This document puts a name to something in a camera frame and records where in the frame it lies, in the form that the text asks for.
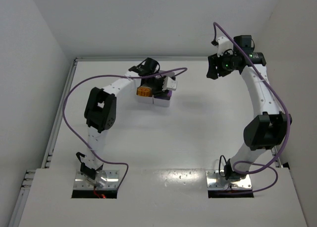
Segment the purple arch lego with red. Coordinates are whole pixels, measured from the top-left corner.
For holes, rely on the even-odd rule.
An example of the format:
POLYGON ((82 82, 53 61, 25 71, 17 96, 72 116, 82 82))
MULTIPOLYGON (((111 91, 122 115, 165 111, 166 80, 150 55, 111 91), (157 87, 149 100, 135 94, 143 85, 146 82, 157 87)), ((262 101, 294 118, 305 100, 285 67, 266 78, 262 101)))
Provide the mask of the purple arch lego with red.
POLYGON ((159 94, 156 94, 154 96, 154 98, 163 99, 163 100, 170 100, 171 96, 172 96, 172 91, 165 90, 165 91, 160 92, 159 94))

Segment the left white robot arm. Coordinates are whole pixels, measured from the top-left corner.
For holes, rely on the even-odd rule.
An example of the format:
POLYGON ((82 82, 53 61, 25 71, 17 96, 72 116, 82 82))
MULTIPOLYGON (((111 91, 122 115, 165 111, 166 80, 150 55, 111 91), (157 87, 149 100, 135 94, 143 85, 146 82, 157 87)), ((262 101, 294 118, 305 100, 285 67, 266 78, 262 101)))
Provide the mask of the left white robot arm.
POLYGON ((175 73, 161 71, 160 64, 149 57, 115 78, 116 81, 106 87, 91 89, 84 111, 88 137, 81 140, 87 152, 76 155, 81 173, 91 181, 101 176, 103 165, 107 163, 101 158, 101 151, 105 147, 108 130, 115 123, 118 100, 135 95, 138 102, 168 107, 172 92, 177 87, 175 73))

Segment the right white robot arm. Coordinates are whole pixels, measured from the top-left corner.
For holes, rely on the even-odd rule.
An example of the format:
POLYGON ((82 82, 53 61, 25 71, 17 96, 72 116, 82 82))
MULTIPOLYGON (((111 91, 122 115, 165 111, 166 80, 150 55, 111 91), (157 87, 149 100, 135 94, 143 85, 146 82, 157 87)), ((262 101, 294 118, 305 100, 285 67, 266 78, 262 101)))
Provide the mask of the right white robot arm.
POLYGON ((223 178, 226 180, 244 178, 251 164, 266 150, 282 143, 287 122, 292 121, 267 87, 266 60, 261 52, 254 51, 252 37, 236 36, 234 41, 234 45, 226 37, 212 41, 217 53, 208 57, 207 72, 207 78, 216 80, 238 71, 247 86, 253 106, 254 118, 244 128, 244 142, 238 152, 225 162, 223 178))

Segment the orange printed round lego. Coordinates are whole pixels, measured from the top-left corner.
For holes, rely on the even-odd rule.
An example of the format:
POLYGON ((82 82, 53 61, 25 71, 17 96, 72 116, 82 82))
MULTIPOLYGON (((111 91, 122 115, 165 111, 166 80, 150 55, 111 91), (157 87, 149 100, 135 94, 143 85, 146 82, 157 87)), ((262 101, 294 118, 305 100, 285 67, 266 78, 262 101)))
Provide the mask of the orange printed round lego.
POLYGON ((149 87, 138 87, 137 96, 152 97, 152 89, 149 87))

